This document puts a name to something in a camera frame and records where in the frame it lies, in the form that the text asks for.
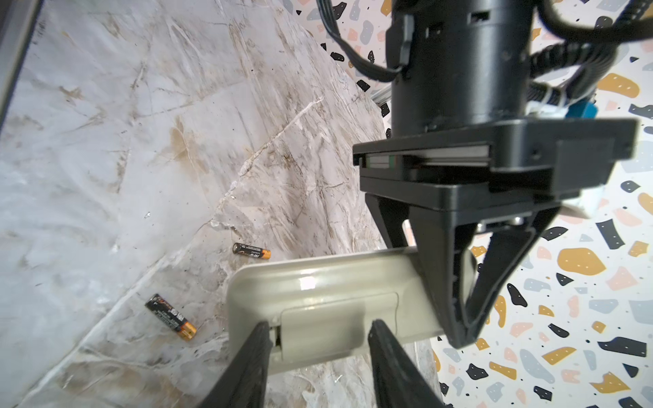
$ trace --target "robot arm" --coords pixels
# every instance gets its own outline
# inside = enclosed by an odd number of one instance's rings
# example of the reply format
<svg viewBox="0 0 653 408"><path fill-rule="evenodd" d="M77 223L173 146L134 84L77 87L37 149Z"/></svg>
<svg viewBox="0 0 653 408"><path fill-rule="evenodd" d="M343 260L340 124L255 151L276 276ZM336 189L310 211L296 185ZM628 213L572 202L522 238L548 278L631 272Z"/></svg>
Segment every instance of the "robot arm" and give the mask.
<svg viewBox="0 0 653 408"><path fill-rule="evenodd" d="M238 272L229 332L240 351L229 369L250 364L251 355L260 364L255 380L242 373L247 389L227 384L224 374L221 401L238 396L261 406L268 362L278 372L369 349L380 407L443 407L397 338L442 331L456 348L476 341L500 289L562 202L605 184L614 164L633 155L634 119L584 118L583 106L619 43L653 37L653 21L639 21L652 1L631 0L612 27L587 29L561 21L551 0L394 0L385 68L359 56L340 37L330 0L317 0L327 32L354 67L392 82L392 137L353 146L360 189L392 250ZM530 55L535 9L565 42ZM572 65L578 71L560 87L535 81ZM529 101L571 108L565 118L542 119L527 115ZM416 250L404 248L406 219ZM492 237L476 274L468 247L486 232ZM302 279L325 292L304 290ZM247 295L271 283L278 289L260 301ZM325 308L340 310L342 319L328 323L346 328L339 341L311 340L328 332L319 327L327 324L318 313ZM203 406L222 406L216 395Z"/></svg>

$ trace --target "marble floor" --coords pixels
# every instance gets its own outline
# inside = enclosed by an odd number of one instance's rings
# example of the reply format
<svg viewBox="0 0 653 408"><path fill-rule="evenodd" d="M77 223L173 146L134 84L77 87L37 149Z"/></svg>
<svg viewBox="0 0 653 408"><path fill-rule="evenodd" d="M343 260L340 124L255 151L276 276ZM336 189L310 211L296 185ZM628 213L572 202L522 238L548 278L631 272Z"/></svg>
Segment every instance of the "marble floor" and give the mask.
<svg viewBox="0 0 653 408"><path fill-rule="evenodd" d="M379 108L274 0L46 0L0 135L7 407L192 407L229 361L231 253L382 247L351 145ZM161 294L199 329L145 307ZM412 350L433 386L428 342ZM266 406L374 404L368 356Z"/></svg>

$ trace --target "black battery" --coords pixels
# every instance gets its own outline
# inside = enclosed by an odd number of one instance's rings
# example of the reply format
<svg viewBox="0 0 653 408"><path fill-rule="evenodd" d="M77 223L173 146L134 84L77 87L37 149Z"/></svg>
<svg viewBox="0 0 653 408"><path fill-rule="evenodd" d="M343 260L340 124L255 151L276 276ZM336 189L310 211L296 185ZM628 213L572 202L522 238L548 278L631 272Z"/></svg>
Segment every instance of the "black battery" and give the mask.
<svg viewBox="0 0 653 408"><path fill-rule="evenodd" d="M244 243L238 242L234 244L231 250L233 253L245 255L251 258L270 259L272 256L272 253L267 249L253 247L251 245L245 245Z"/></svg>
<svg viewBox="0 0 653 408"><path fill-rule="evenodd" d="M155 293L150 300L145 303L145 307L159 317L169 328L173 329L179 336L185 340L190 340L197 333L193 326L177 309L170 305L164 298Z"/></svg>

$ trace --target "black cable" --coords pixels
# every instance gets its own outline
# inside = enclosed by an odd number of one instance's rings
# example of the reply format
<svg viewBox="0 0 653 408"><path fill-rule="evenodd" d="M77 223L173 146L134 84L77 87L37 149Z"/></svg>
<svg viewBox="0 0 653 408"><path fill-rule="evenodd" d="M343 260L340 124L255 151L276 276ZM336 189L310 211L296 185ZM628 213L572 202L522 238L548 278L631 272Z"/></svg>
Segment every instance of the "black cable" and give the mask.
<svg viewBox="0 0 653 408"><path fill-rule="evenodd" d="M575 42L631 42L646 40L653 37L653 19L634 21L622 27L588 29L569 25L562 21L553 8L551 0L539 0L537 12L542 24L561 39Z"/></svg>
<svg viewBox="0 0 653 408"><path fill-rule="evenodd" d="M653 0L630 0L619 14L613 27L620 29L639 20L650 7ZM556 69L581 65L578 71L567 81L565 97L567 100L577 100L586 96L596 87L614 63L616 45L610 44L578 44L565 42L546 47L531 56L531 78L536 78ZM547 92L547 85L532 82L529 85L527 98L529 101L541 101ZM556 87L552 90L547 103L559 104L562 90Z"/></svg>
<svg viewBox="0 0 653 408"><path fill-rule="evenodd" d="M361 57L351 45L340 36L338 23L333 13L331 0L317 0L317 9L322 17L327 33L338 43L340 48L347 54L351 64L360 71L361 74L380 82L392 82L403 67L385 68L381 65L375 65L367 59Z"/></svg>

